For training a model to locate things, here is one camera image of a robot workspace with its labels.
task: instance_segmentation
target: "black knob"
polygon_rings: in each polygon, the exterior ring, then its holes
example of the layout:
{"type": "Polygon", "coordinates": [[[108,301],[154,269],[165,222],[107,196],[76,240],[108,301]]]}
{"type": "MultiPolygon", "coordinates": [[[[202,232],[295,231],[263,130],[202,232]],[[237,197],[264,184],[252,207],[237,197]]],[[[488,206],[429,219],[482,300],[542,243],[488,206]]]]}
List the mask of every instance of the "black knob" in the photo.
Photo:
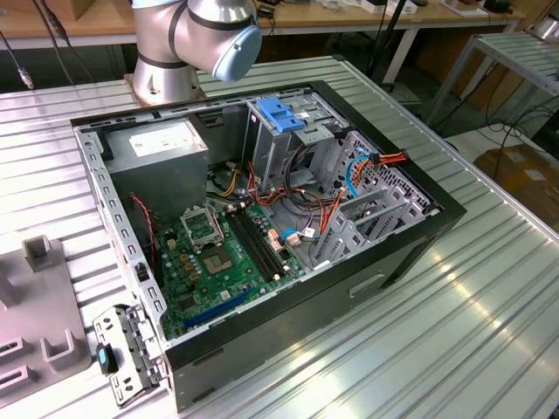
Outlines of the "black knob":
{"type": "Polygon", "coordinates": [[[114,374],[119,370],[110,343],[106,346],[100,343],[97,345],[95,352],[97,353],[97,360],[101,366],[101,372],[104,375],[114,374]]]}

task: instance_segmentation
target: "slotted aluminum surface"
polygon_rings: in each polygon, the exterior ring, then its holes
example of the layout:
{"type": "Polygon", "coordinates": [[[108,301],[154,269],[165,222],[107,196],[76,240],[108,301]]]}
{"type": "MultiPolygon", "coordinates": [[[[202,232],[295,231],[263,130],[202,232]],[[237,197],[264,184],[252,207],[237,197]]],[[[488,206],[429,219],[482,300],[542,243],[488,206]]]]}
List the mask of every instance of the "slotted aluminum surface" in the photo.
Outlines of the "slotted aluminum surface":
{"type": "Polygon", "coordinates": [[[476,47],[519,73],[540,89],[559,94],[559,45],[525,32],[476,36],[476,47]]]}
{"type": "MultiPolygon", "coordinates": [[[[545,417],[559,402],[558,238],[460,161],[351,65],[256,65],[209,96],[324,79],[468,210],[405,278],[333,325],[221,388],[193,417],[545,417]]],[[[93,206],[67,120],[135,106],[121,82],[0,96],[0,251],[63,241],[86,325],[128,293],[93,206]]],[[[97,363],[1,417],[174,417],[157,390],[115,407],[97,363]]]]}

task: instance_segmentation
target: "cardboard box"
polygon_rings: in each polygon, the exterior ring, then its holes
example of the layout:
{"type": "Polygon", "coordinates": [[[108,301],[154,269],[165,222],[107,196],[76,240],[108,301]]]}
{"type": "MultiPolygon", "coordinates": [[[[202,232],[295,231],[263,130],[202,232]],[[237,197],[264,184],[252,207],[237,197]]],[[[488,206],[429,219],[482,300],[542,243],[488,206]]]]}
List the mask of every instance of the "cardboard box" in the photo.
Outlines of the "cardboard box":
{"type": "MultiPolygon", "coordinates": [[[[47,0],[54,14],[60,20],[78,20],[95,0],[47,0]]],[[[0,0],[0,9],[37,13],[32,0],[0,0]]]]}
{"type": "MultiPolygon", "coordinates": [[[[478,157],[473,164],[493,176],[499,149],[478,157]]],[[[549,161],[527,145],[506,147],[495,181],[544,223],[559,231],[559,162],[549,161]]]]}

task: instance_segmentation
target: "yellow cable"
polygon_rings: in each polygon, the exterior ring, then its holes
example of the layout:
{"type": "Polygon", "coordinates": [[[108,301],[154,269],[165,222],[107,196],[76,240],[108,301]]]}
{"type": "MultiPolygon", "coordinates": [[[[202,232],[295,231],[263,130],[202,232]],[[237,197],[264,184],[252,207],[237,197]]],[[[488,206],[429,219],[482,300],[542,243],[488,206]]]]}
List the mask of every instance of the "yellow cable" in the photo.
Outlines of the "yellow cable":
{"type": "Polygon", "coordinates": [[[235,190],[235,185],[237,184],[237,174],[238,171],[237,170],[233,170],[233,178],[231,179],[231,185],[229,185],[229,188],[225,191],[222,192],[221,194],[219,194],[220,196],[229,196],[230,194],[233,193],[233,190],[235,190]]]}

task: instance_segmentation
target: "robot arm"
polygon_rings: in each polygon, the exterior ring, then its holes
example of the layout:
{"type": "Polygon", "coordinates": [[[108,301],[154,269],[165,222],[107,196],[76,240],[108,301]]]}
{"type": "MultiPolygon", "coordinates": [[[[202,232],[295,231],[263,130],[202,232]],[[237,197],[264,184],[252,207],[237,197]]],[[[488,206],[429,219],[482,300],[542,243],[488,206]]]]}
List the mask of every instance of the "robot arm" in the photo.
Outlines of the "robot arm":
{"type": "Polygon", "coordinates": [[[195,67],[236,81],[251,68],[262,38],[249,0],[134,0],[137,98],[148,105],[194,99],[195,67]]]}

